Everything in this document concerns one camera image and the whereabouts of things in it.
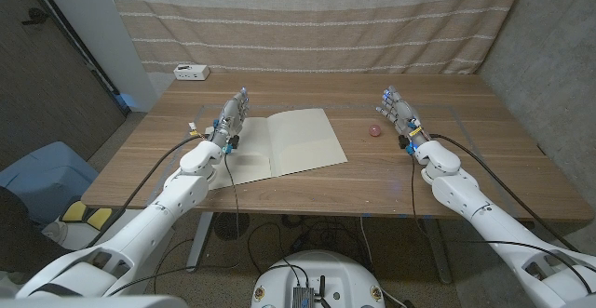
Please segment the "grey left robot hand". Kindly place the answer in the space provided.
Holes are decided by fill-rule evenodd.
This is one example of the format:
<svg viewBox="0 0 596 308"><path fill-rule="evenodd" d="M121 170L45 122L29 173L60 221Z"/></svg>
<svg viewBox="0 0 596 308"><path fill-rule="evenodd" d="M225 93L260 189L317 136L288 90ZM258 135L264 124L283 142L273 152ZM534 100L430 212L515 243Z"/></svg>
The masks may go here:
<svg viewBox="0 0 596 308"><path fill-rule="evenodd" d="M242 88L228 100L218 117L218 124L213 128L208 140L223 147L239 134L249 111L249 97L246 88Z"/></svg>

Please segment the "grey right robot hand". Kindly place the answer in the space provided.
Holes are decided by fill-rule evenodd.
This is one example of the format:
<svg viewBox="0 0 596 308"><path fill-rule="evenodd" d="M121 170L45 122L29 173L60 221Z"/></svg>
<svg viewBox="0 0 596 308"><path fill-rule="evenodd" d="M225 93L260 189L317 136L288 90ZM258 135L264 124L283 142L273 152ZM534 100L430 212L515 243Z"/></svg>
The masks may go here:
<svg viewBox="0 0 596 308"><path fill-rule="evenodd" d="M389 120L414 149L431 140L424 131L418 112L394 87L383 91L382 102L376 111Z"/></svg>

